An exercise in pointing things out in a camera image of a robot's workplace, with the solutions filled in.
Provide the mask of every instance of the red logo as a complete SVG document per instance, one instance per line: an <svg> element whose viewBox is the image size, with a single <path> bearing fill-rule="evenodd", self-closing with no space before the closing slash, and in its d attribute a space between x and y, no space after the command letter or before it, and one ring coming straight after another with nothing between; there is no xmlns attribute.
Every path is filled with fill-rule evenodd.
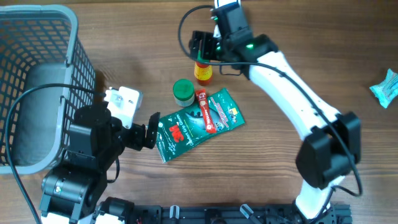
<svg viewBox="0 0 398 224"><path fill-rule="evenodd" d="M177 124L170 127L169 131L171 131L175 142L184 141L184 136L182 135L180 128L178 127Z"/></svg>

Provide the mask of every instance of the jar with green lid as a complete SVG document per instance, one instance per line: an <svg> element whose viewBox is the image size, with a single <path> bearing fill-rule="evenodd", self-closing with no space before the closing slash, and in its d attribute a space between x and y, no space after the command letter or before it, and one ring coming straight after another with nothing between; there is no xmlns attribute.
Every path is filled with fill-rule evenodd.
<svg viewBox="0 0 398 224"><path fill-rule="evenodd" d="M182 107L190 106L195 100L193 83L187 79L180 79L174 83L173 94L178 105Z"/></svg>

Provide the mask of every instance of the wooden table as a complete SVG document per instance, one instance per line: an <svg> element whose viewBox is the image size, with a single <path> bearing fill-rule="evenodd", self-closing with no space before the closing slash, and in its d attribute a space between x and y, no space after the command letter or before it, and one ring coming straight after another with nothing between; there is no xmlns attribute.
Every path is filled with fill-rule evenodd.
<svg viewBox="0 0 398 224"><path fill-rule="evenodd" d="M144 92L135 122L156 111L177 111L172 85L194 81L193 62L177 42L177 27L190 8L211 2L112 3L69 5L79 17L79 38L96 68L99 84L131 86ZM361 198L338 192L333 202L348 203L355 223L395 223L398 211L398 101L385 110L369 91L386 70L398 71L398 2L245 1L256 34L269 35L295 71L320 97L342 113L362 119L364 185ZM206 10L187 20L191 31L214 28ZM295 156L298 134L275 103L241 77L215 69L214 93L226 87L243 111L246 125L213 138L163 164L157 149L126 149L118 181L108 196L140 205L241 205L290 203L302 178ZM114 175L114 167L108 172ZM23 177L36 208L46 172ZM32 223L32 215L11 175L1 176L0 223ZM356 190L349 175L343 185Z"/></svg>

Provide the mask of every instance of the teal wrapper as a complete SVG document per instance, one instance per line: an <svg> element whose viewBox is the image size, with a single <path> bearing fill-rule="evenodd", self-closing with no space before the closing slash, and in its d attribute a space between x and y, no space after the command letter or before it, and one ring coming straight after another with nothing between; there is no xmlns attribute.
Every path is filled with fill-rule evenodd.
<svg viewBox="0 0 398 224"><path fill-rule="evenodd" d="M370 87L370 89L379 99L380 105L387 108L391 101L398 95L398 74L389 69L386 79L380 84Z"/></svg>
<svg viewBox="0 0 398 224"><path fill-rule="evenodd" d="M163 163L175 159L200 143L242 124L244 119L227 89L208 96L210 116L217 133L205 131L205 122L198 102L159 120L157 148Z"/></svg>

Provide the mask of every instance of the yellow label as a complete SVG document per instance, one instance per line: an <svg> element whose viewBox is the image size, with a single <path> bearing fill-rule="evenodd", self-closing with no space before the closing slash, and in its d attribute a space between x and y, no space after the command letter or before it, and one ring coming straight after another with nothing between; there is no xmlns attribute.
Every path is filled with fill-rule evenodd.
<svg viewBox="0 0 398 224"><path fill-rule="evenodd" d="M211 77L212 73L211 65L207 68L201 68L195 64L195 77L197 79L205 81Z"/></svg>

